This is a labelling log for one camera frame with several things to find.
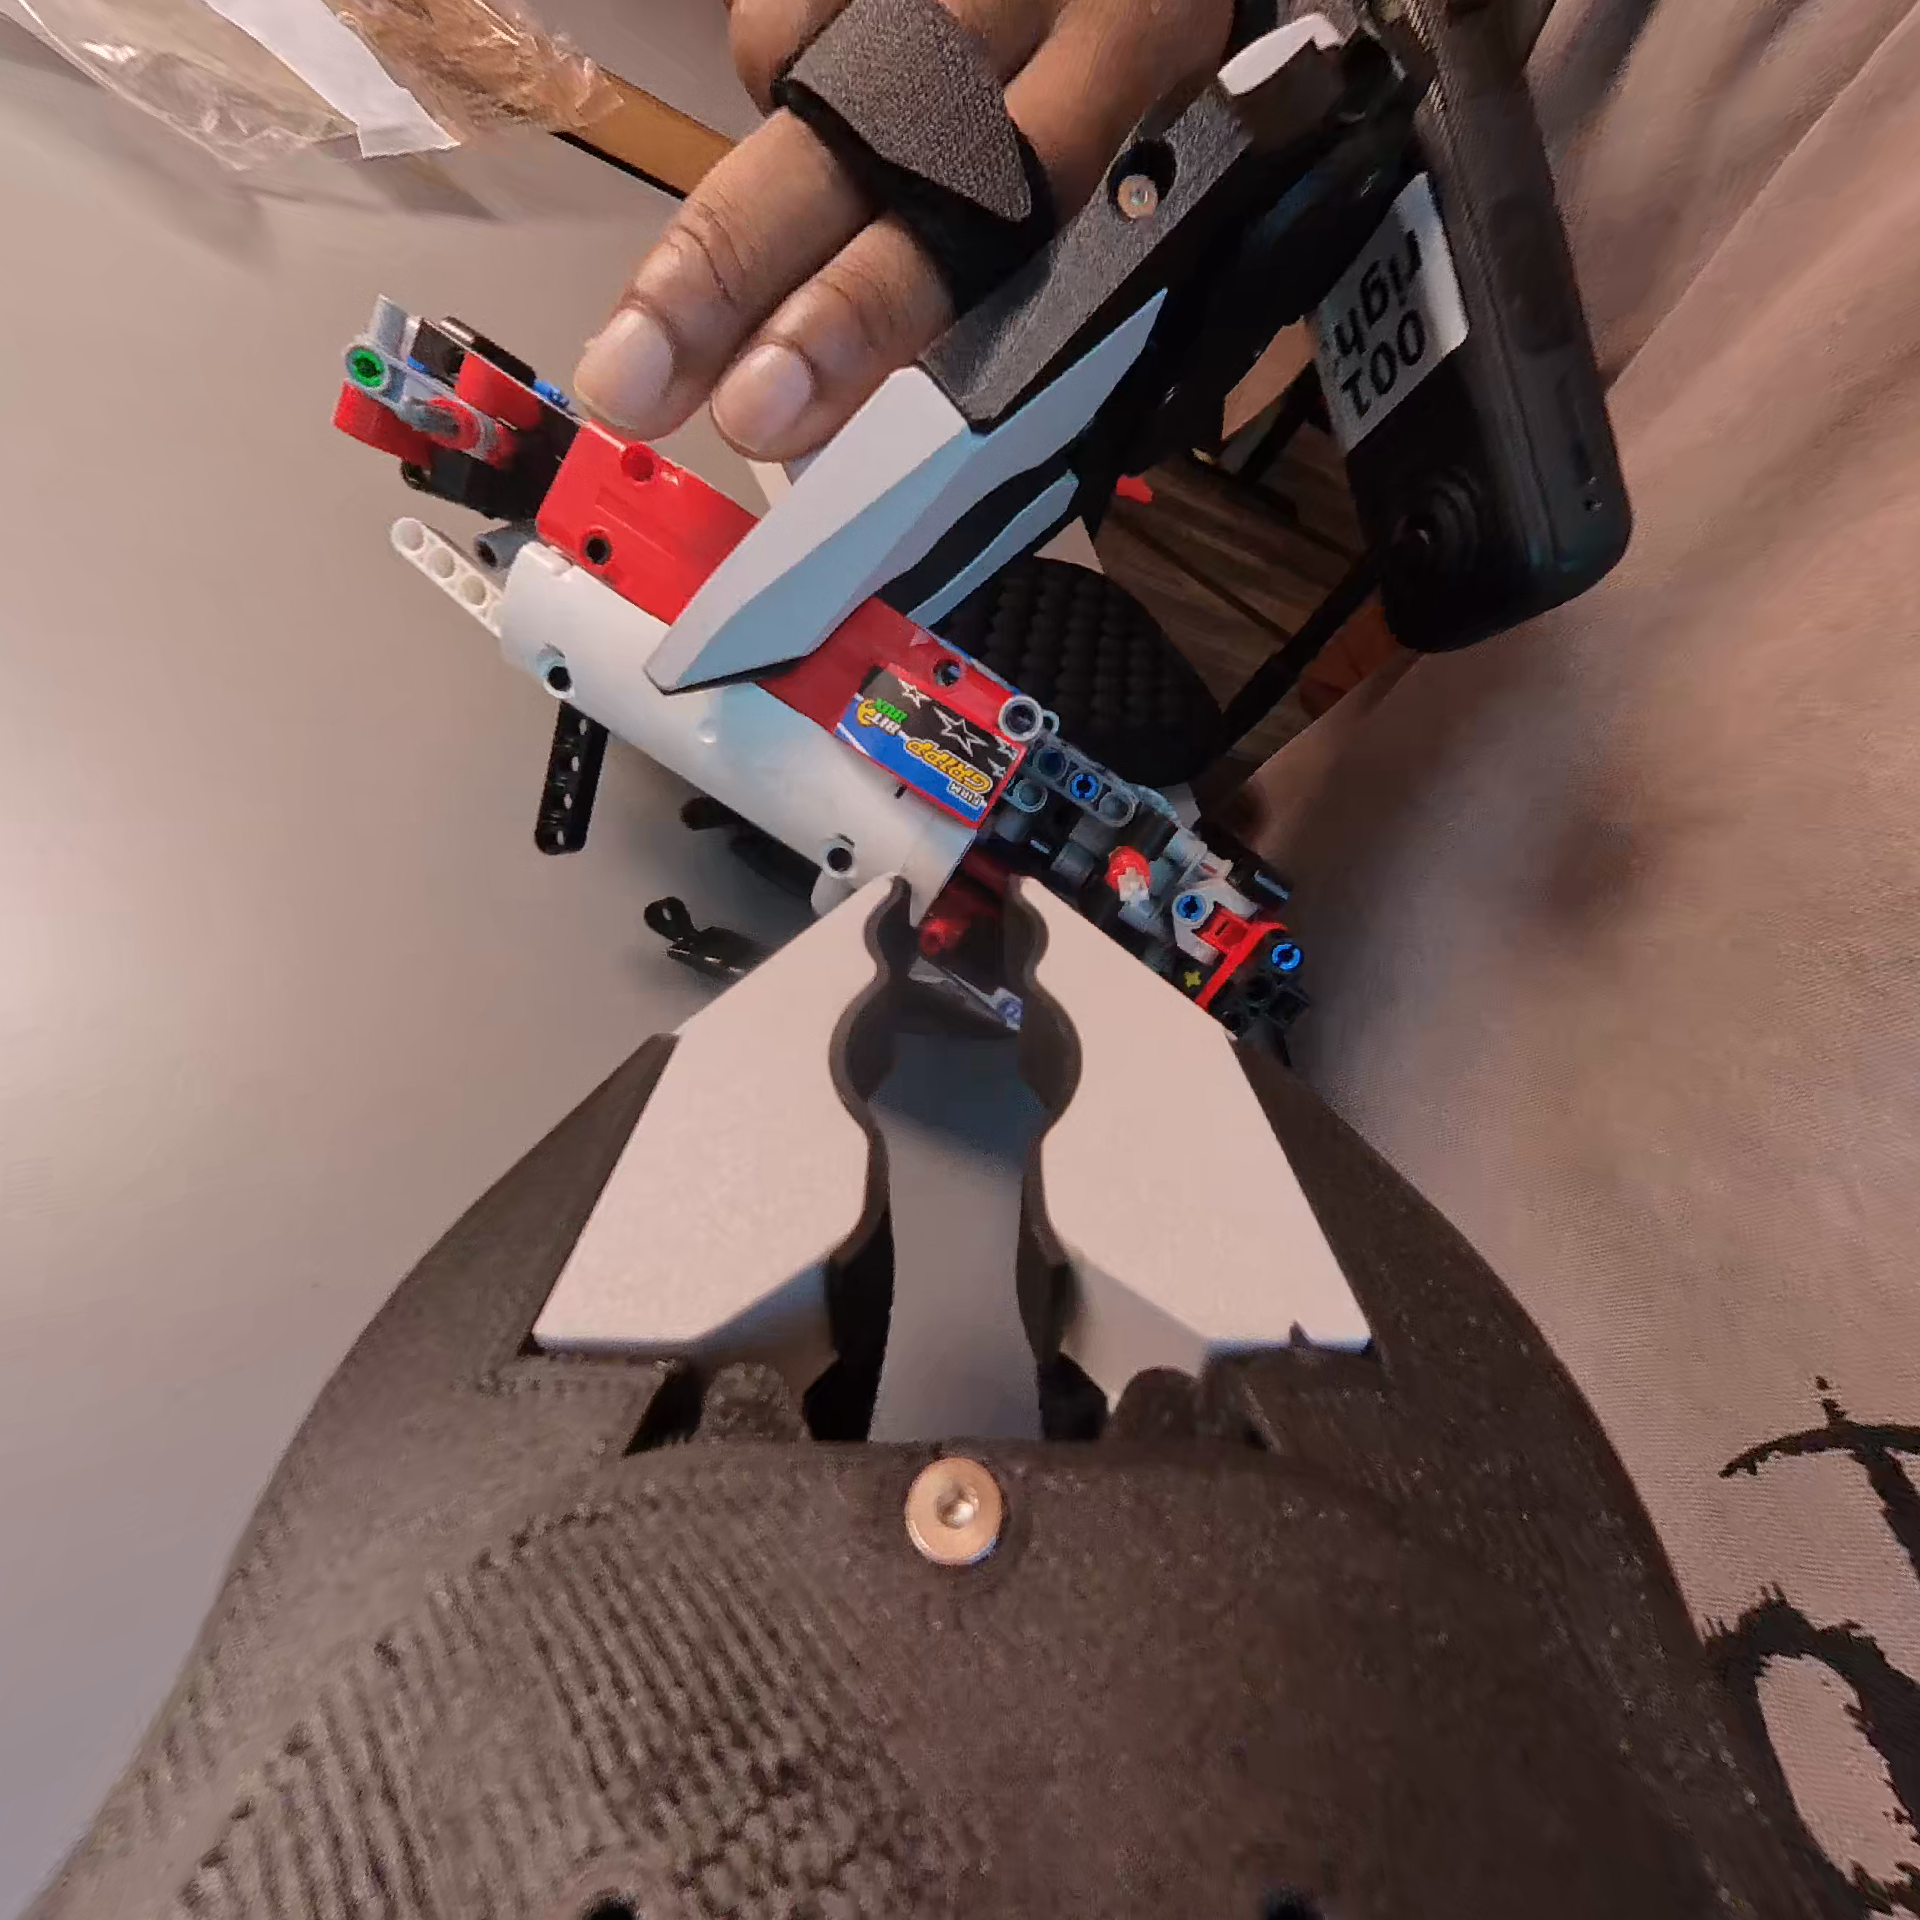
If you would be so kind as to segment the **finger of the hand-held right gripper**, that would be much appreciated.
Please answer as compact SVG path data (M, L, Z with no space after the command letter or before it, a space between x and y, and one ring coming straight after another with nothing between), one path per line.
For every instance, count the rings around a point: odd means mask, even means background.
M921 562L898 576L898 610L937 628L1004 568L1053 541L1081 512L1081 476L1038 468L976 502Z
M1164 291L992 430L921 368L892 372L713 570L649 659L664 693L809 659L976 507L1068 454L1139 360Z

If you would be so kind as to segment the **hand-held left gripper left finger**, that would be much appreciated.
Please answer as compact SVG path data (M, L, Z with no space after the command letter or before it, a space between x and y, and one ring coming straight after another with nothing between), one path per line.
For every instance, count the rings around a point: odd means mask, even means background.
M910 893L883 874L671 1039L533 1322L539 1354L853 1371L883 1344L894 1067Z

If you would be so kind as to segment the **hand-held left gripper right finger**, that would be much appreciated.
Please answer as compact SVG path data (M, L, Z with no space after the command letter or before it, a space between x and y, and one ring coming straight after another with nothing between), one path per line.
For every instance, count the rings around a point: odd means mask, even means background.
M1068 1274L1058 1351L1135 1381L1373 1328L1229 1032L1023 884L1027 1059L1052 1125L1038 1202Z

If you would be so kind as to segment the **white lego panel assembly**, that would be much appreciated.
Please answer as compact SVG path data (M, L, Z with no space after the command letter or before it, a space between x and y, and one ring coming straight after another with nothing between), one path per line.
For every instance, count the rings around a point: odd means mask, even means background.
M524 541L495 576L413 516L390 537L556 699L805 859L817 915L888 874L926 915L971 853L973 827L756 684L662 693L647 664L664 623L547 542Z

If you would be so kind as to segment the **red lego slope piece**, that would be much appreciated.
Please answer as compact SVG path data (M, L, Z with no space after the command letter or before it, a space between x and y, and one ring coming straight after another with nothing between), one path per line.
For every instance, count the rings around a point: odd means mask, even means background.
M664 628L753 527L689 470L602 427L572 442L536 520L541 542ZM732 684L770 692L976 834L1027 755L1003 724L1017 688L882 597L809 659Z

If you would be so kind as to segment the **lego race car model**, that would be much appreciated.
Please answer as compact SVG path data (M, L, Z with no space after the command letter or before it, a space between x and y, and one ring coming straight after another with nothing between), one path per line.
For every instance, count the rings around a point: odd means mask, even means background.
M524 541L539 541L536 520L563 462L598 427L486 334L386 298L344 352L332 425L394 457L421 493L495 516L466 549L495 576L505 576ZM999 931L1007 884L1023 874L1231 1035L1280 1036L1307 1005L1304 952L1283 923L1283 877L1234 842L1208 842L1176 785L1125 781L1071 747L1058 716L1034 697L1017 688L1003 724L1027 742L1027 755L926 915L913 911L915 978L976 1019L1017 1029L1022 997L999 959ZM817 870L805 859L701 789L684 824L725 832L738 859L810 896Z

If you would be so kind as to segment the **black lego beam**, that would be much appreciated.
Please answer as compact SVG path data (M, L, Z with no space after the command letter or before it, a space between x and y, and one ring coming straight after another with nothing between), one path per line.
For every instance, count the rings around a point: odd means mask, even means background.
M547 855L583 850L594 819L594 803L612 732L582 712L572 701L556 707L541 804L536 819L536 849Z

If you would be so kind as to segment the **person's right hand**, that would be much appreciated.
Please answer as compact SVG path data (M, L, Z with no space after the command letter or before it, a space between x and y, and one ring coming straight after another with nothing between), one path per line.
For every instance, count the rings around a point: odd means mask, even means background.
M955 322L921 241L829 145L772 105L782 71L844 2L736 2L729 49L761 128L676 210L587 342L572 396L660 439L711 410L751 462L813 454ZM1075 215L1129 132L1206 83L1234 2L950 2Z

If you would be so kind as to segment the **clear plastic bag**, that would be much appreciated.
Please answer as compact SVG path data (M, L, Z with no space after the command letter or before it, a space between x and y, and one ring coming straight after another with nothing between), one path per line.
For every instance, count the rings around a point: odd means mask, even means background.
M3 18L236 169L578 136L622 105L529 2L5 2Z

